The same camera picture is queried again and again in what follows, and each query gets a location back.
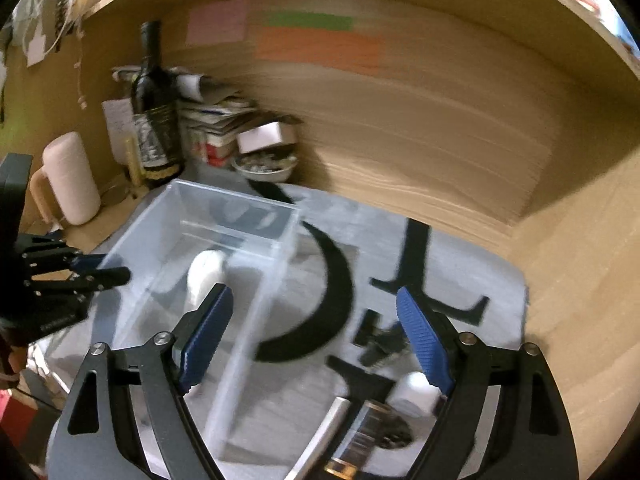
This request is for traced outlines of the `dark wine bottle elephant label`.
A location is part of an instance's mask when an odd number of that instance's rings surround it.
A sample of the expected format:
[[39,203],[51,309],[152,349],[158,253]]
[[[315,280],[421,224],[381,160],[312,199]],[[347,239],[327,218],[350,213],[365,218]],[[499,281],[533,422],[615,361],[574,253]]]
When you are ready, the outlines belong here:
[[140,162],[150,188],[159,188],[183,172],[184,160],[174,77],[160,62],[160,22],[141,26],[143,58],[131,88],[134,130]]

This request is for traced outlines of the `pink paper note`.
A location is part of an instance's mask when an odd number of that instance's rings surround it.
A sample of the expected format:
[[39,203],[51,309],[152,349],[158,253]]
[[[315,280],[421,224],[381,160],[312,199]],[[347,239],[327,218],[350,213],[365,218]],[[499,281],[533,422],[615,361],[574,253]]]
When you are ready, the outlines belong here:
[[243,41],[249,8],[247,0],[216,1],[192,8],[186,26],[186,45],[208,47]]

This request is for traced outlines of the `small black rectangular block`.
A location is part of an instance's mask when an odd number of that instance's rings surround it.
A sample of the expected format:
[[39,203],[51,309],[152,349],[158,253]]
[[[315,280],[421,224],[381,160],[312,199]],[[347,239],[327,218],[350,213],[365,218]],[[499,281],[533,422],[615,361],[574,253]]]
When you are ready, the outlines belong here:
[[359,348],[367,347],[378,333],[378,321],[381,315],[375,310],[367,309],[360,318],[352,343]]

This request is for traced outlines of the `white handwritten note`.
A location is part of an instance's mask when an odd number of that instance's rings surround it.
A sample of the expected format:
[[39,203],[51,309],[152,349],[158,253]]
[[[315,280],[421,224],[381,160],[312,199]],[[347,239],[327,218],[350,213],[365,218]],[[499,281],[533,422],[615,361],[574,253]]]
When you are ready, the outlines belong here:
[[102,110],[113,157],[119,165],[126,166],[125,141],[134,134],[134,114],[130,99],[104,101]]

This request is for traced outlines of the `silver metal cylinder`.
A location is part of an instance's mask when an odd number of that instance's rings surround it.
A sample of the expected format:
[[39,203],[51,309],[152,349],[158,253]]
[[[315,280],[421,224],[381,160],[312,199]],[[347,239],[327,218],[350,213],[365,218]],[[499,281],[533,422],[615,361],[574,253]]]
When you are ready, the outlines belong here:
[[332,402],[326,416],[320,422],[314,435],[309,440],[303,453],[300,454],[292,469],[284,477],[285,480],[300,480],[306,477],[314,468],[314,465],[320,460],[320,457],[332,439],[335,437],[337,430],[340,429],[341,423],[347,415],[350,408],[350,401],[337,396]]

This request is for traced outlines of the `white handheld massager device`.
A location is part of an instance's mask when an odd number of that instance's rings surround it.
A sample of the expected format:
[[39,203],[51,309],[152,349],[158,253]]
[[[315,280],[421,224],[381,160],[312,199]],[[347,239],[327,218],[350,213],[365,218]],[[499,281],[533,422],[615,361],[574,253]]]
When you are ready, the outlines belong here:
[[193,259],[186,274],[186,312],[196,310],[210,290],[226,277],[226,255],[219,250],[204,250]]

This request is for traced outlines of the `green paper note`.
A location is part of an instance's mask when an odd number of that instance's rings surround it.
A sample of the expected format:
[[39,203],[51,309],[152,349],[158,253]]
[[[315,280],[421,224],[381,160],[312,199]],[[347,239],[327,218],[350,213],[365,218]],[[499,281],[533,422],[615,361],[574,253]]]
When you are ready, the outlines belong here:
[[264,22],[269,27],[313,28],[349,32],[354,27],[351,16],[292,10],[269,11]]

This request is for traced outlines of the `black clip-on microphone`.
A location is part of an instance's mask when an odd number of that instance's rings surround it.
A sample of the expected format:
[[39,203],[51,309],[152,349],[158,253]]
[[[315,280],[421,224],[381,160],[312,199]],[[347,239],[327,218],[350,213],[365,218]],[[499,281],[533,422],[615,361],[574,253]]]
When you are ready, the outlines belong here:
[[359,357],[359,363],[371,370],[384,367],[408,351],[409,341],[400,323],[374,335]]

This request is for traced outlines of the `clear plastic storage bin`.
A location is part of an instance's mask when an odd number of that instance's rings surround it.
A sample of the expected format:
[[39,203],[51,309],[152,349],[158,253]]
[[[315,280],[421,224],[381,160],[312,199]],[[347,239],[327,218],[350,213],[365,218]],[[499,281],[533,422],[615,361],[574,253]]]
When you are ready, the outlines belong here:
[[202,382],[186,395],[210,454],[220,455],[298,224],[293,205],[172,181],[103,261],[126,266],[129,283],[97,294],[84,322],[51,338],[44,352],[50,370],[69,386],[95,342],[113,349],[143,344],[174,328],[213,284],[225,284],[232,317]]

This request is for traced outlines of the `white bowl of stones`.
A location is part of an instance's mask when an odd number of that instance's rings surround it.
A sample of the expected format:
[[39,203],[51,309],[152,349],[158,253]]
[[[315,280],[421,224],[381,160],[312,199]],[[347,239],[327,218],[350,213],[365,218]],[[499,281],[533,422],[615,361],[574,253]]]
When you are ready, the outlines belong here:
[[232,159],[232,167],[247,180],[255,182],[286,182],[298,164],[295,154],[280,156],[276,154],[258,153],[254,155],[236,156]]

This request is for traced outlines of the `pink insulated mug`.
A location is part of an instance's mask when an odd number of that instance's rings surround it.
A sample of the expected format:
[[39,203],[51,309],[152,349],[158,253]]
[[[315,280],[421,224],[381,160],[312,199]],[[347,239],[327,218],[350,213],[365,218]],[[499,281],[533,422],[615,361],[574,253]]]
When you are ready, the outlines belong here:
[[54,226],[58,219],[44,195],[46,182],[64,219],[72,226],[82,226],[99,212],[101,196],[78,132],[71,131],[51,141],[42,152],[42,166],[29,181],[29,192],[40,217]]

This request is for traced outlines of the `grey mat with black letters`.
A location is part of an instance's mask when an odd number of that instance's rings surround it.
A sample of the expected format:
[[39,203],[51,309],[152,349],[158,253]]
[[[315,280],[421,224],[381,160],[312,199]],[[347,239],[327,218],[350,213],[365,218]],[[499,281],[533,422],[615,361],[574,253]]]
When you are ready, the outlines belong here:
[[523,338],[525,280],[503,258],[341,196],[254,188],[195,164],[142,200],[104,245],[131,280],[96,296],[84,322],[50,339],[50,370],[70,385],[95,342],[134,347],[173,328],[188,310],[190,265],[206,250],[224,254],[233,314],[186,404],[229,479],[288,474],[346,390],[326,360],[359,364],[357,333],[396,323],[395,292],[409,278],[457,330],[508,349]]

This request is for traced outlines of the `round black watch dial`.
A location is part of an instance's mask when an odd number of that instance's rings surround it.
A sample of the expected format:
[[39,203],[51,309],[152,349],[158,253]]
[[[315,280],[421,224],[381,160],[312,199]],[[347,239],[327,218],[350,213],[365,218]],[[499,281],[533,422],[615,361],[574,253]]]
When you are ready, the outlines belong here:
[[376,446],[383,450],[408,448],[412,442],[413,434],[408,422],[397,415],[390,416],[382,423],[376,438]]

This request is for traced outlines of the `stack of books and papers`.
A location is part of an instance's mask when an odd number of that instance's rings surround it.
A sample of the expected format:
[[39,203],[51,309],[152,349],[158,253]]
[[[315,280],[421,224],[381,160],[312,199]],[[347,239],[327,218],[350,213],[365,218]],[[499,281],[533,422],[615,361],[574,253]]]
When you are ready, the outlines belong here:
[[[140,66],[122,66],[114,69],[114,78],[130,90]],[[254,101],[242,96],[230,84],[216,81],[204,74],[190,74],[185,70],[166,70],[174,77],[176,107],[184,159],[186,139],[194,136],[202,143],[206,136],[226,140],[248,125],[257,115]]]

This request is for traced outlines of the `orange paper note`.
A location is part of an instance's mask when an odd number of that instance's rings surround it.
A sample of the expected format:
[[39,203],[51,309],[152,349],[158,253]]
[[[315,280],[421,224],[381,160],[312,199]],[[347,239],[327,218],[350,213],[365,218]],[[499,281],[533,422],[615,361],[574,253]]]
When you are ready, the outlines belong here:
[[258,60],[312,64],[361,75],[376,75],[382,54],[381,38],[346,30],[265,27],[255,44]]

